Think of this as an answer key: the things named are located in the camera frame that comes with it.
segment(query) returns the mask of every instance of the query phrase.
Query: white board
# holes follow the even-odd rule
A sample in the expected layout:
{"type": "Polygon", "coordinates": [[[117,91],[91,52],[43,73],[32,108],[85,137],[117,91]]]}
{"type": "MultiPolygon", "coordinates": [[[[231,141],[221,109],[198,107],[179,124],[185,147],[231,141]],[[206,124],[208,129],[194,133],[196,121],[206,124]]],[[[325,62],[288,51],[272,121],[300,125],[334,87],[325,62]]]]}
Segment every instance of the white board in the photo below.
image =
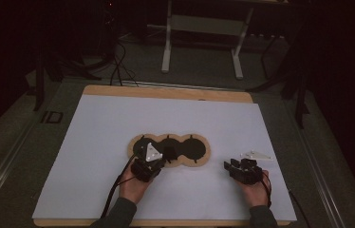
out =
{"type": "MultiPolygon", "coordinates": [[[[201,167],[163,168],[135,219],[249,219],[242,193],[223,167],[251,150],[273,157],[271,210],[296,220],[257,104],[83,95],[38,200],[34,219],[97,219],[139,134],[199,134],[211,147],[201,167]]],[[[113,202],[118,196],[116,191],[113,202]]]]}

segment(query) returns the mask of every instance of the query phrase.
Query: person's left hand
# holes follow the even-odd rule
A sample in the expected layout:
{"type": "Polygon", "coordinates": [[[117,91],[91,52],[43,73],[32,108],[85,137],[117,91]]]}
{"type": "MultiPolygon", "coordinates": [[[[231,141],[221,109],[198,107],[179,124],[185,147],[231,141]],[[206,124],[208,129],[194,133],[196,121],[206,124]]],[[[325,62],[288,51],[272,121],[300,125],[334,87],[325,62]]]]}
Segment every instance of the person's left hand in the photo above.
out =
{"type": "Polygon", "coordinates": [[[144,196],[145,190],[147,190],[148,186],[151,184],[152,181],[144,182],[134,178],[135,176],[131,172],[132,163],[133,162],[130,162],[130,165],[124,171],[123,176],[121,176],[121,182],[122,181],[126,181],[126,182],[122,183],[119,187],[119,197],[126,198],[138,204],[142,199],[142,197],[144,196]]]}

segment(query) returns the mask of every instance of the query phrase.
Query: dark background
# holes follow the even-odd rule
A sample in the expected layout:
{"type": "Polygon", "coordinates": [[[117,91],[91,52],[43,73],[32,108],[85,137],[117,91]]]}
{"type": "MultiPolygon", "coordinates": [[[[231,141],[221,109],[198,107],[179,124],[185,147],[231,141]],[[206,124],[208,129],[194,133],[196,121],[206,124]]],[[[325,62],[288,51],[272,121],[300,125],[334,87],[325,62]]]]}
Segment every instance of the dark background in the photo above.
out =
{"type": "MultiPolygon", "coordinates": [[[[101,55],[107,48],[98,43],[102,1],[68,3],[0,1],[0,116],[28,90],[24,77],[35,68],[37,40],[51,40],[67,58],[77,60],[83,52],[101,55]]],[[[310,62],[308,88],[355,177],[355,1],[317,6],[297,42],[310,62]]],[[[125,28],[143,38],[146,24],[165,24],[165,13],[166,1],[128,0],[121,5],[120,18],[125,28]]],[[[273,15],[268,9],[258,13],[252,20],[253,32],[279,32],[282,24],[269,21],[273,15]]]]}

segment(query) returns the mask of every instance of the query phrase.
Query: white object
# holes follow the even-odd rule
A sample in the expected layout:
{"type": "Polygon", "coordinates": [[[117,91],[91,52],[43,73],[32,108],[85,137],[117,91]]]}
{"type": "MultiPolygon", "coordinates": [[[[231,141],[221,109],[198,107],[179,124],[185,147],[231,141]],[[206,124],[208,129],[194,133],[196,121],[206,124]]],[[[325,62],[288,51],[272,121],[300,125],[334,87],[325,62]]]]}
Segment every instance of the white object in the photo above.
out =
{"type": "Polygon", "coordinates": [[[243,159],[249,159],[249,160],[268,160],[268,161],[272,161],[272,157],[271,156],[267,156],[265,154],[259,153],[257,151],[252,150],[251,152],[245,153],[245,154],[241,154],[240,155],[241,158],[243,159]]]}
{"type": "Polygon", "coordinates": [[[148,162],[152,162],[158,159],[162,158],[162,154],[158,152],[158,150],[152,145],[151,143],[148,143],[147,145],[147,153],[145,156],[145,160],[148,162]]]}

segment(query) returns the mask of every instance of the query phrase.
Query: white table leg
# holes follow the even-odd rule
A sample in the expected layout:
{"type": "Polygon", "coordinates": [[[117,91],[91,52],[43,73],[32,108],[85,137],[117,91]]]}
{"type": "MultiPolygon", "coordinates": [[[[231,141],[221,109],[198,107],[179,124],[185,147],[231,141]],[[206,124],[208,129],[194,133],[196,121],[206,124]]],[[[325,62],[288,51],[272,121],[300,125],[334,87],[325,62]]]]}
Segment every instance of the white table leg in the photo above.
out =
{"type": "Polygon", "coordinates": [[[168,17],[166,19],[166,44],[163,51],[162,73],[169,72],[169,63],[171,61],[171,17],[172,17],[172,0],[168,1],[168,17]]]}
{"type": "Polygon", "coordinates": [[[240,35],[239,35],[239,42],[238,42],[236,48],[232,49],[232,59],[234,61],[234,75],[236,76],[236,79],[238,79],[238,80],[243,79],[242,66],[240,65],[240,60],[239,60],[239,52],[240,52],[240,49],[242,49],[242,44],[243,44],[243,41],[245,40],[246,32],[249,27],[249,23],[251,22],[253,10],[254,10],[253,8],[249,9],[248,15],[246,17],[246,21],[243,23],[243,28],[242,28],[242,31],[240,32],[240,35]]]}

